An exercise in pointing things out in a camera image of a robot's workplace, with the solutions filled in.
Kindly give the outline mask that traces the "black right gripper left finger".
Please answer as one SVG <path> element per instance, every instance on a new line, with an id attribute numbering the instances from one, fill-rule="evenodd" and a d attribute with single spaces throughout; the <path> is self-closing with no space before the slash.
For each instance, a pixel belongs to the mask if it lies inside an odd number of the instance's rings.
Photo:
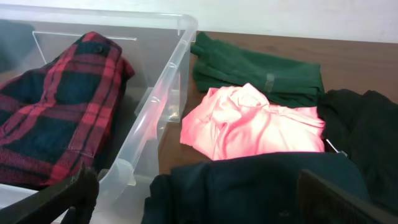
<path id="1" fill-rule="evenodd" d="M 78 173 L 1 209 L 1 224 L 52 223 L 63 213 L 62 223 L 89 224 L 99 194 L 92 168 Z"/>

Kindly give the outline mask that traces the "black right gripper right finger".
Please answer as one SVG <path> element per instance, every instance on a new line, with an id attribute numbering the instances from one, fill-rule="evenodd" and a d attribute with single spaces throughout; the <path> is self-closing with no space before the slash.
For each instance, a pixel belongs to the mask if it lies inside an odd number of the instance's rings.
<path id="1" fill-rule="evenodd" d="M 397 224 L 397 216 L 351 195 L 309 170 L 297 181 L 297 200 L 305 223 Z"/>

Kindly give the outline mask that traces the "red navy plaid shirt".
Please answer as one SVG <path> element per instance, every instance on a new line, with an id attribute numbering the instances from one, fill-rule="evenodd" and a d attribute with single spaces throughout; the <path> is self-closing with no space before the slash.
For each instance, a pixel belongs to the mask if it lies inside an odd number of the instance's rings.
<path id="1" fill-rule="evenodd" d="M 43 67 L 1 85 L 1 183 L 41 189 L 92 165 L 134 70 L 89 32 Z"/>

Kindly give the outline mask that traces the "clear plastic storage bin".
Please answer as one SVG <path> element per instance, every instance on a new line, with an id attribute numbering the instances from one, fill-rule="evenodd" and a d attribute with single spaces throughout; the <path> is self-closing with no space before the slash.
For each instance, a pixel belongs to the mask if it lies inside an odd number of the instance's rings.
<path id="1" fill-rule="evenodd" d="M 165 127 L 187 102 L 190 45 L 197 20 L 186 14 L 1 5 L 1 81 L 39 68 L 83 34 L 117 43 L 135 75 L 116 122 L 92 223 L 140 223 L 159 173 Z"/>

